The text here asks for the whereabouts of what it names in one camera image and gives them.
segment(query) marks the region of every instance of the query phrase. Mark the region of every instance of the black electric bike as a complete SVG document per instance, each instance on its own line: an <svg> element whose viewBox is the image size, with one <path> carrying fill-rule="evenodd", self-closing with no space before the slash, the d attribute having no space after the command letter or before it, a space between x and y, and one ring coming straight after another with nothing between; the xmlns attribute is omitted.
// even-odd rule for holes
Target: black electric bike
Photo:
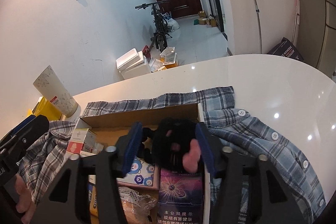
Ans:
<svg viewBox="0 0 336 224"><path fill-rule="evenodd" d="M168 34L168 31L171 31L171 26L168 26L168 23L162 16L160 9L156 8L156 5L166 2L170 2L170 0L161 0L148 4L144 3L135 7L138 10L146 9L149 6L152 7L152 15L154 16L153 23L155 24L156 32L154 33L154 37L151 38L151 41L155 42L156 49L160 52L163 52L163 50L168 47L166 35L172 37Z"/></svg>

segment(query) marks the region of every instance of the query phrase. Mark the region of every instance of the metal bolt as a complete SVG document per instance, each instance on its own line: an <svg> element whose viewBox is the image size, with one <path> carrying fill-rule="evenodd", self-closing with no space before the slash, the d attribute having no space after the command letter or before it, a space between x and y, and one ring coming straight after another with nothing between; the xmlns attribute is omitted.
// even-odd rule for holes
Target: metal bolt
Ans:
<svg viewBox="0 0 336 224"><path fill-rule="evenodd" d="M78 160L79 159L79 155L78 154L72 154L69 159L71 159L71 160Z"/></svg>
<svg viewBox="0 0 336 224"><path fill-rule="evenodd" d="M108 146L105 148L105 151L109 153L115 152L116 150L117 148L115 146Z"/></svg>
<svg viewBox="0 0 336 224"><path fill-rule="evenodd" d="M232 153L233 149L229 146L224 146L223 147L223 152L224 153Z"/></svg>
<svg viewBox="0 0 336 224"><path fill-rule="evenodd" d="M267 156L264 155L264 154L260 154L258 158L259 158L259 160L261 160L261 161L268 161Z"/></svg>

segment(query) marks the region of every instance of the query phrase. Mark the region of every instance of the black bag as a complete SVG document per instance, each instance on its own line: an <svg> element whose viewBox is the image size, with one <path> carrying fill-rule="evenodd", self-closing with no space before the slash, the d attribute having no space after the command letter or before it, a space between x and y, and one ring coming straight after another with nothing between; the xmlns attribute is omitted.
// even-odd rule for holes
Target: black bag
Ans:
<svg viewBox="0 0 336 224"><path fill-rule="evenodd" d="M295 48L295 46L287 38L283 38L281 42L271 49L267 54L284 56L303 62L303 57Z"/></svg>

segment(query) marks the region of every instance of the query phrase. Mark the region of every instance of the blue plaid shirt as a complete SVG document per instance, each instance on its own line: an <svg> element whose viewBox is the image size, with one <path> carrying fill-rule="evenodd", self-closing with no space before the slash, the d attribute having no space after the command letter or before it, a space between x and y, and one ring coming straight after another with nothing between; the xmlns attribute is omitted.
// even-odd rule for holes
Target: blue plaid shirt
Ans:
<svg viewBox="0 0 336 224"><path fill-rule="evenodd" d="M245 115L235 109L233 87L219 87L194 93L167 93L154 99L126 100L115 103L89 103L83 116L140 109L155 109L172 105L201 103L205 124L211 134L222 143L245 155L265 154L274 164L288 185L307 223L313 223L325 208L321 184L313 167L303 167L305 155L278 132L273 140L271 129L258 118ZM50 123L49 132L43 135L27 152L19 165L20 175L33 191L38 202L55 177L65 154L67 143L75 124L55 121ZM216 202L221 180L211 179L211 202ZM243 181L239 223L245 223L248 204L248 180Z"/></svg>

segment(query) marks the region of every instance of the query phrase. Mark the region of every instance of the table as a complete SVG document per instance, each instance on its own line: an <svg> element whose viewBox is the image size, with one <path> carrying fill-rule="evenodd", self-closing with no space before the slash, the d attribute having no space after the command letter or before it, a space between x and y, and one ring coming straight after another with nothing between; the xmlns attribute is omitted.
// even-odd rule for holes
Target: table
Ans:
<svg viewBox="0 0 336 224"><path fill-rule="evenodd" d="M233 86L242 108L303 151L326 202L336 189L336 84L313 67L271 55L237 55L184 65L76 95L74 120L88 102L154 98Z"/></svg>

